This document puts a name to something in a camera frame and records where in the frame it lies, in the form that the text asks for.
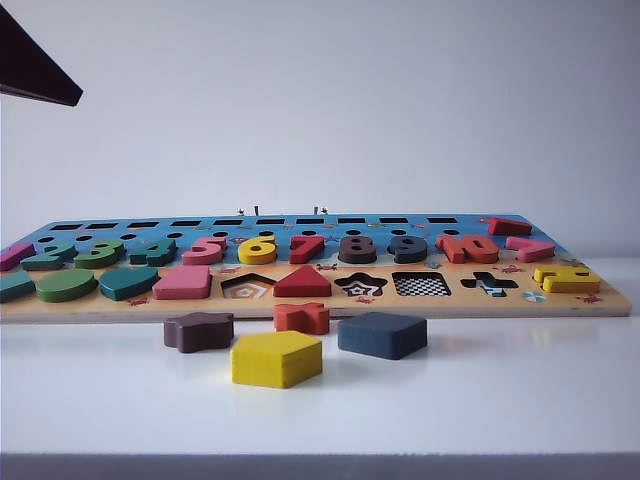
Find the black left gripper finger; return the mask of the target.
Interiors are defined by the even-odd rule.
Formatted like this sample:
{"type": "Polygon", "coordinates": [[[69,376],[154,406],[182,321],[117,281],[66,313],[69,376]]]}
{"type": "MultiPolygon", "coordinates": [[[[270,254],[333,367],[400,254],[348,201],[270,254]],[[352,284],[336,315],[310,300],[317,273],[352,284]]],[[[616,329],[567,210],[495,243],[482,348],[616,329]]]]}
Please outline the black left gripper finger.
{"type": "Polygon", "coordinates": [[[1,7],[1,93],[76,106],[83,90],[1,7]]]}

